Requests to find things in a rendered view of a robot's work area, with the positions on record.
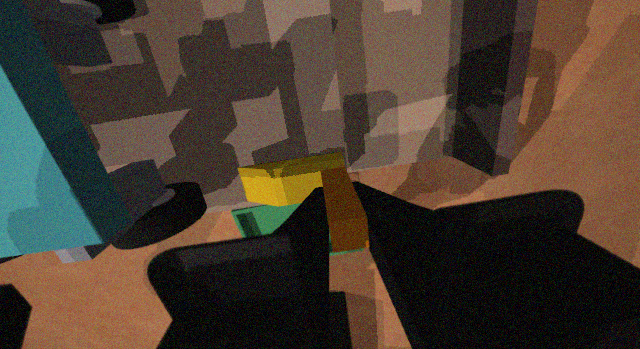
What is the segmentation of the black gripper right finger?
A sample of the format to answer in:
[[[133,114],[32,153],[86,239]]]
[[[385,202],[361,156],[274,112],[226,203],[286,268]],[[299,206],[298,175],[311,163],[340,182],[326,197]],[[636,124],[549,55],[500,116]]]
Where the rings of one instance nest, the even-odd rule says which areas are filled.
[[[459,251],[471,244],[568,228],[581,196],[551,189],[430,210],[352,182],[369,250],[412,349],[445,349]]]

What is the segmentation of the green tray floor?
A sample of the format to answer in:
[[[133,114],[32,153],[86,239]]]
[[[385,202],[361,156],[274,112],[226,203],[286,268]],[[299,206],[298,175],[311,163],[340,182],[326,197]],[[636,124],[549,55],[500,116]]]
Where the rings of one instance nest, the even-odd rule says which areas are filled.
[[[245,213],[254,236],[271,234],[298,208],[299,204]]]

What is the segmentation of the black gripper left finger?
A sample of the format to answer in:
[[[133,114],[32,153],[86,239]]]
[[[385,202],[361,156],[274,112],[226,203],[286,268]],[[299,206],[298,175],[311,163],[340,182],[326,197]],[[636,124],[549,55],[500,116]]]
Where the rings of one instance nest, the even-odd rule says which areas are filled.
[[[329,349],[329,225],[315,188],[271,234],[162,251],[147,276],[172,320],[180,310],[261,298],[288,303],[304,349]]]

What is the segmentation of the yellow chock with orange handle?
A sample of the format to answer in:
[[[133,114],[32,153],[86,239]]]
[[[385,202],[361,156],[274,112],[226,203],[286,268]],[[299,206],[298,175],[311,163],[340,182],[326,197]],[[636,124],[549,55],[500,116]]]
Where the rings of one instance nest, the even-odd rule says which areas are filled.
[[[249,202],[302,203],[323,187],[333,253],[369,247],[368,220],[341,152],[238,167]]]

